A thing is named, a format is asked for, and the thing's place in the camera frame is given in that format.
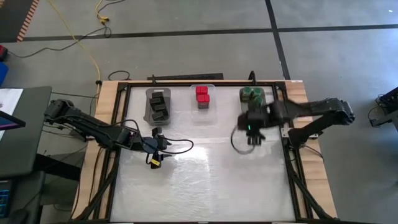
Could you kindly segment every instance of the gray floor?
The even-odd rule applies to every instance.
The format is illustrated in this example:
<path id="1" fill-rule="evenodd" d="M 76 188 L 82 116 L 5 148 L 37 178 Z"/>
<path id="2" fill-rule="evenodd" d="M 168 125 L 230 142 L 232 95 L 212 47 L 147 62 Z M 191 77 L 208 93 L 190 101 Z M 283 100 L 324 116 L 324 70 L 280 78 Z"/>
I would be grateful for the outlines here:
<path id="1" fill-rule="evenodd" d="M 75 34 L 99 27 L 97 1 L 54 0 Z M 388 0 L 272 1 L 278 27 L 398 24 L 398 3 Z M 114 34 L 180 30 L 270 28 L 266 4 L 260 0 L 131 1 L 111 5 Z M 68 35 L 61 20 L 41 1 L 27 36 Z M 320 138 L 338 216 L 357 222 L 396 223 L 398 213 L 398 133 L 389 124 L 371 128 L 368 111 L 374 99 L 398 85 L 398 30 L 292 32 L 280 34 L 292 79 L 305 82 L 310 100 L 340 97 L 356 114 L 351 126 L 332 127 Z M 5 44 L 17 54 L 43 46 L 63 47 L 69 41 Z M 282 79 L 272 34 L 225 34 L 84 40 L 105 80 L 115 70 L 133 79 L 155 75 L 223 72 L 245 79 Z M 27 59 L 11 58 L 3 86 L 51 85 L 54 91 L 94 95 L 96 72 L 89 58 L 74 46 L 63 52 L 42 52 Z M 70 98 L 83 111 L 90 100 Z M 375 111 L 371 116 L 379 115 Z M 82 143 L 43 135 L 40 151 L 63 154 Z M 56 219 L 46 208 L 42 223 Z"/>

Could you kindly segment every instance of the black metal frame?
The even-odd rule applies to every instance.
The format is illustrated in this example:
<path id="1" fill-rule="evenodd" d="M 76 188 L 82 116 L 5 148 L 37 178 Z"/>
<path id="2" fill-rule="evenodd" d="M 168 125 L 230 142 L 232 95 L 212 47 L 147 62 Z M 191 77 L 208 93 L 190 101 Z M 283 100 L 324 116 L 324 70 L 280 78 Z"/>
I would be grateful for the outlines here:
<path id="1" fill-rule="evenodd" d="M 282 92 L 283 100 L 287 99 L 287 90 L 286 90 L 285 82 L 257 81 L 254 72 L 250 73 L 249 79 L 251 79 L 252 81 L 251 82 L 228 82 L 228 81 L 225 81 L 225 82 L 215 81 L 214 82 L 213 80 L 209 80 L 208 82 L 206 82 L 206 84 L 214 84 L 215 86 L 247 86 L 247 85 L 269 86 L 272 88 L 274 100 L 279 100 L 278 93 L 277 93 L 278 91 Z M 124 106 L 123 106 L 123 111 L 122 111 L 122 118 L 121 118 L 122 120 L 124 120 L 124 119 L 126 119 L 127 108 L 129 106 L 129 98 L 131 95 L 131 88 L 134 88 L 134 87 L 160 87 L 160 86 L 191 86 L 194 84 L 201 84 L 201 83 L 203 83 L 203 82 L 198 82 L 195 80 L 190 80 L 189 82 L 173 82 L 173 81 L 171 81 L 171 82 L 156 82 L 156 80 L 153 80 L 152 83 L 119 83 L 111 122 L 112 123 L 116 122 L 119 104 L 121 103 L 122 91 L 126 91 L 126 96 L 124 98 Z M 282 147 L 284 150 L 285 163 L 287 164 L 288 162 L 291 162 L 290 154 L 289 154 L 289 151 L 290 151 L 289 143 L 287 141 L 282 141 Z M 103 163 L 103 168 L 102 168 L 102 172 L 101 172 L 101 179 L 99 182 L 100 185 L 103 183 L 104 179 L 107 176 L 110 155 L 111 155 L 111 153 L 107 152 L 104 157 L 104 163 Z M 295 163 L 296 163 L 297 170 L 298 170 L 298 176 L 301 179 L 301 181 L 304 183 L 304 185 L 306 185 L 304 171 L 303 171 L 303 167 L 302 167 L 302 161 L 300 158 L 300 153 L 298 151 L 296 151 L 295 156 L 296 156 Z M 120 159 L 120 151 L 117 151 L 114 162 L 118 163 L 119 159 Z M 293 203 L 295 219 L 299 220 L 302 217 L 300 214 L 300 207 L 299 207 L 300 205 L 299 205 L 299 199 L 297 197 L 295 183 L 289 175 L 287 177 L 288 177 L 288 181 L 289 181 L 290 194 L 292 196 L 292 203 Z M 114 179 L 112 181 L 112 183 L 110 185 L 110 189 L 109 189 L 109 198 L 108 198 L 108 203 L 106 205 L 106 216 L 105 216 L 105 219 L 108 219 L 108 220 L 110 219 L 110 215 L 111 215 L 115 185 L 116 185 L 116 179 Z M 304 199 L 304 203 L 305 203 L 304 204 L 305 210 L 307 211 L 307 218 L 313 218 L 312 209 L 310 208 L 307 200 L 305 198 L 303 198 L 303 199 Z M 95 207 L 95 212 L 94 212 L 93 218 L 99 218 L 98 215 L 99 215 L 100 206 L 101 206 L 101 203 L 97 204 L 97 206 Z"/>

